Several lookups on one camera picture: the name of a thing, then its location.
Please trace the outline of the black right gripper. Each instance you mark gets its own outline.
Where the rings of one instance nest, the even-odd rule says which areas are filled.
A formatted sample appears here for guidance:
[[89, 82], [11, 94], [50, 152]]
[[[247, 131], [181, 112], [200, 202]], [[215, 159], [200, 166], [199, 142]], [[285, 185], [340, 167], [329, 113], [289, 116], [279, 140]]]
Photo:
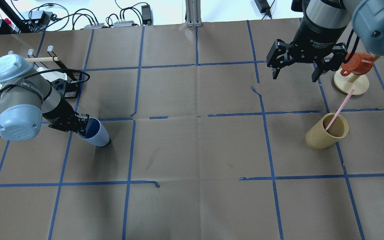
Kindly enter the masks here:
[[277, 79], [280, 70], [294, 63], [314, 63], [312, 82], [323, 73], [339, 69], [346, 55], [344, 43], [337, 43], [345, 26], [325, 28], [303, 17], [300, 27], [290, 43], [276, 39], [267, 55], [267, 66], [272, 68], [272, 78]]

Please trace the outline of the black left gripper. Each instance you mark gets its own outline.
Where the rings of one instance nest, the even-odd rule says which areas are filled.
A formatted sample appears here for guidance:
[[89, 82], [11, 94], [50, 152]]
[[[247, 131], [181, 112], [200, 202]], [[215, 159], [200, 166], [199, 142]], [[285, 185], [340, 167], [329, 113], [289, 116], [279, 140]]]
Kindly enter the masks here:
[[62, 132], [75, 132], [81, 137], [87, 134], [87, 125], [89, 122], [89, 114], [74, 113], [65, 119], [49, 122], [49, 128], [56, 129]]

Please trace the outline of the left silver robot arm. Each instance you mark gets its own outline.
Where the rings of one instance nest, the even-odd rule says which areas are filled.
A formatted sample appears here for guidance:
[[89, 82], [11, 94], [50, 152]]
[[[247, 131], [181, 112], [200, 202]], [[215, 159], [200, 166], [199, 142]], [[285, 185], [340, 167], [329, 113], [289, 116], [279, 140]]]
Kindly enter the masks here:
[[63, 78], [49, 81], [44, 74], [52, 72], [66, 75], [76, 70], [38, 72], [18, 54], [0, 57], [0, 138], [30, 140], [39, 134], [43, 118], [50, 128], [86, 135], [89, 115], [77, 113], [65, 99], [66, 90], [71, 90], [79, 81]]

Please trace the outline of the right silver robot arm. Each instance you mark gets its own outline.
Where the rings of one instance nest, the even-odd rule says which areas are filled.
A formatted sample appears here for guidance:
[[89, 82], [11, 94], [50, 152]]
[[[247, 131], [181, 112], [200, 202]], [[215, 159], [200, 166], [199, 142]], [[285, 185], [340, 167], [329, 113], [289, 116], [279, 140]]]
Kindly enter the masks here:
[[291, 9], [303, 12], [300, 27], [291, 43], [276, 39], [266, 62], [273, 79], [294, 63], [316, 64], [312, 82], [327, 71], [337, 71], [347, 57], [347, 45], [338, 43], [351, 24], [366, 49], [384, 56], [384, 0], [293, 0]]

